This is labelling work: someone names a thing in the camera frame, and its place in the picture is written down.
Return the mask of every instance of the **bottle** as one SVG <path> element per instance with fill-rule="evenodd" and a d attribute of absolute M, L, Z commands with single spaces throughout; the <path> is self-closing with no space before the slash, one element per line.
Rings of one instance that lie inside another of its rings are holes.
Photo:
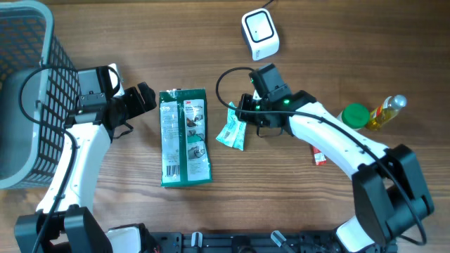
<path fill-rule="evenodd" d="M 382 125 L 388 123 L 397 116 L 400 110 L 406 106 L 406 98 L 403 95 L 390 96 L 385 102 L 371 112 L 371 119 L 366 125 L 367 129 L 377 131 Z"/>
<path fill-rule="evenodd" d="M 352 128 L 360 130 L 370 119 L 370 113 L 367 108 L 360 103 L 352 103 L 348 105 L 336 118 Z"/>

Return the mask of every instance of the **green bottle cap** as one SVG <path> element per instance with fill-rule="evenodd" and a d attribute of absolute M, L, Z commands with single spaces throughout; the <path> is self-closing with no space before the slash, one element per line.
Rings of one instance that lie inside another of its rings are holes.
<path fill-rule="evenodd" d="M 370 113 L 362 104 L 352 103 L 342 112 L 342 122 L 353 129 L 364 127 L 369 120 Z"/>

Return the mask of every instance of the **white device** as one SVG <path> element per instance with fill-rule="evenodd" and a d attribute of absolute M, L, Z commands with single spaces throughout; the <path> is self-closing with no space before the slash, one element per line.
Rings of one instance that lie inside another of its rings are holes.
<path fill-rule="evenodd" d="M 241 30 L 253 60 L 261 60 L 278 51 L 280 39 L 272 17 L 265 8 L 246 13 L 242 17 Z"/>

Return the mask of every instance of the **plastic bag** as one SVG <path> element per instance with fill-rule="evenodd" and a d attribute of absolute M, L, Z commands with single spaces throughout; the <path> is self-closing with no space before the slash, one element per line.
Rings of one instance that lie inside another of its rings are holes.
<path fill-rule="evenodd" d="M 194 186 L 212 181 L 206 147 L 205 89 L 160 92 L 161 186 Z"/>

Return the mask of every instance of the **cable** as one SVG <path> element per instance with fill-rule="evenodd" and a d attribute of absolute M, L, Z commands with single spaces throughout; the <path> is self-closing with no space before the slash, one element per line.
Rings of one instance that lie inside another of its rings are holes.
<path fill-rule="evenodd" d="M 320 122 L 323 122 L 325 124 L 328 124 L 329 126 L 335 128 L 336 130 L 338 130 L 339 132 L 341 132 L 342 134 L 344 134 L 347 138 L 349 138 L 350 140 L 352 140 L 355 144 L 357 144 L 364 152 L 368 153 L 376 162 L 376 164 L 383 170 L 383 172 L 385 172 L 387 174 L 387 177 L 392 180 L 392 182 L 394 183 L 394 185 L 399 189 L 400 195 L 403 197 L 403 199 L 405 200 L 406 205 L 409 208 L 409 211 L 411 212 L 414 221 L 418 227 L 418 230 L 420 232 L 420 236 L 422 238 L 422 242 L 418 242 L 417 240 L 414 240 L 412 238 L 406 237 L 405 235 L 400 235 L 399 237 L 401 239 L 407 240 L 408 242 L 411 242 L 415 245 L 418 246 L 423 246 L 427 243 L 427 235 L 425 232 L 425 228 L 423 227 L 422 221 L 420 220 L 419 216 L 417 215 L 416 210 L 413 208 L 413 205 L 408 197 L 408 195 L 406 194 L 405 190 L 403 189 L 403 187 L 400 185 L 400 183 L 398 182 L 398 180 L 396 180 L 396 178 L 394 177 L 394 175 L 392 174 L 392 172 L 387 169 L 387 167 L 380 161 L 380 159 L 374 154 L 372 153 L 372 151 L 363 143 L 361 143 L 360 141 L 358 141 L 355 137 L 353 137 L 351 134 L 347 133 L 344 129 L 342 129 L 340 126 L 328 121 L 326 118 L 324 117 L 320 117 L 317 115 L 313 115 L 310 113 L 306 113 L 306 112 L 288 112 L 288 111 L 250 111 L 250 110 L 241 110 L 235 107 L 232 107 L 230 105 L 228 105 L 227 103 L 225 103 L 225 101 L 220 97 L 219 95 L 219 84 L 220 81 L 230 72 L 236 71 L 236 70 L 249 70 L 249 71 L 255 71 L 253 70 L 251 67 L 235 67 L 232 68 L 230 70 L 225 71 L 217 80 L 216 83 L 216 96 L 219 99 L 220 103 L 222 105 L 224 105 L 225 107 L 227 107 L 228 109 L 232 109 L 235 110 L 236 112 L 243 112 L 243 113 L 250 113 L 250 114 L 285 114 L 285 115 L 290 115 L 290 116 L 294 116 L 294 115 L 300 115 L 300 116 L 305 116 L 305 117 L 310 117 L 313 119 L 317 119 Z"/>
<path fill-rule="evenodd" d="M 269 0 L 266 4 L 264 4 L 261 8 L 266 8 L 269 4 L 271 4 L 275 0 Z"/>
<path fill-rule="evenodd" d="M 54 125 L 48 124 L 46 122 L 39 122 L 37 120 L 35 120 L 33 117 L 29 116 L 27 114 L 27 112 L 25 112 L 25 109 L 23 107 L 23 100 L 22 100 L 22 95 L 23 95 L 23 89 L 25 88 L 25 85 L 28 83 L 28 81 L 35 76 L 37 73 L 43 71 L 43 70 L 67 70 L 67 71 L 72 71 L 72 72 L 78 72 L 77 69 L 72 68 L 72 67 L 58 67 L 58 66 L 51 66 L 51 65 L 42 65 L 40 68 L 34 70 L 33 72 L 31 72 L 23 81 L 23 83 L 20 85 L 20 92 L 19 92 L 19 108 L 20 111 L 22 112 L 22 114 L 31 122 L 38 124 L 41 127 L 47 127 L 50 130 L 53 130 L 55 132 L 59 132 L 60 134 L 62 134 L 64 136 L 64 134 L 67 134 L 67 136 L 69 136 L 70 138 L 70 142 L 72 143 L 72 152 L 70 154 L 70 160 L 69 160 L 69 164 L 67 166 L 67 170 L 64 173 L 64 177 L 63 180 L 61 181 L 61 185 L 58 189 L 58 192 L 55 195 L 55 199 L 53 201 L 53 204 L 50 207 L 50 210 L 42 224 L 41 230 L 39 231 L 36 241 L 34 242 L 34 246 L 33 246 L 33 250 L 32 253 L 36 253 L 37 250 L 39 249 L 39 244 L 42 241 L 42 238 L 45 236 L 45 232 L 47 227 L 49 226 L 50 223 L 50 218 L 53 216 L 53 213 L 55 212 L 56 207 L 59 205 L 60 200 L 62 200 L 63 197 L 63 193 L 64 190 L 67 186 L 70 174 L 72 172 L 73 166 L 74 166 L 74 162 L 75 162 L 75 157 L 77 154 L 77 140 L 75 139 L 75 137 L 67 130 L 65 130 L 64 128 L 60 128 L 60 127 L 56 127 Z M 114 87 L 113 92 L 114 94 L 116 94 L 119 89 L 120 89 L 120 77 L 119 74 L 117 73 L 117 71 L 115 69 L 113 69 L 112 67 L 108 66 L 108 69 L 111 70 L 116 76 L 117 76 L 117 85 L 116 87 Z M 78 96 L 75 99 L 75 109 L 77 107 L 77 103 L 78 103 Z"/>
<path fill-rule="evenodd" d="M 134 127 L 133 127 L 132 125 L 130 125 L 130 124 L 124 122 L 124 125 L 125 125 L 126 127 L 128 127 L 129 130 L 123 131 L 122 133 L 120 133 L 119 136 L 113 137 L 113 139 L 117 140 L 118 138 L 124 136 L 125 134 L 129 134 L 129 133 L 131 133 L 131 132 L 134 130 Z"/>

